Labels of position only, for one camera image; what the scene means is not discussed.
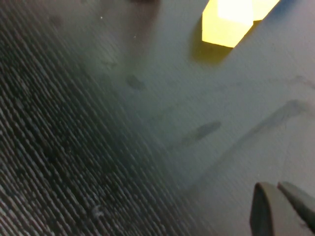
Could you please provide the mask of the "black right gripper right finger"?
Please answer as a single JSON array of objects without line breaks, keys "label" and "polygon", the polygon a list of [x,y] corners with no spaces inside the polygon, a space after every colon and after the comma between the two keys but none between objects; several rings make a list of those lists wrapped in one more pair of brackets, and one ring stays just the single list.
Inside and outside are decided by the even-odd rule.
[{"label": "black right gripper right finger", "polygon": [[278,189],[285,195],[292,207],[308,228],[315,232],[315,198],[297,187],[284,181],[278,183]]}]

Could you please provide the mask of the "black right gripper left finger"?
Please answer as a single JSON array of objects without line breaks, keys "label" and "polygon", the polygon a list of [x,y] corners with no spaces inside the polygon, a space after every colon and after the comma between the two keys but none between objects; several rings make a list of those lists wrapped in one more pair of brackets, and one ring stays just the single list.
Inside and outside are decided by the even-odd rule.
[{"label": "black right gripper left finger", "polygon": [[253,236],[308,236],[309,228],[278,185],[255,184],[250,213]]}]

